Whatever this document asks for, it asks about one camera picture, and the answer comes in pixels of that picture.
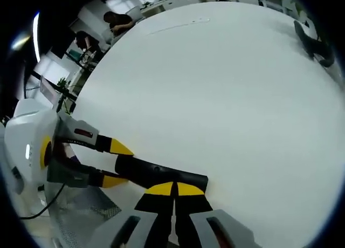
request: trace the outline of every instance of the white table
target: white table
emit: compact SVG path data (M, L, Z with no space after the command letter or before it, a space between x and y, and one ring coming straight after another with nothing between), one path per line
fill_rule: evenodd
M343 93L307 57L293 19L260 6L194 4L142 21L95 68L73 116L141 159L208 175L213 208L264 248L310 242L344 180ZM114 155L74 151L114 170ZM105 193L126 208L143 191Z

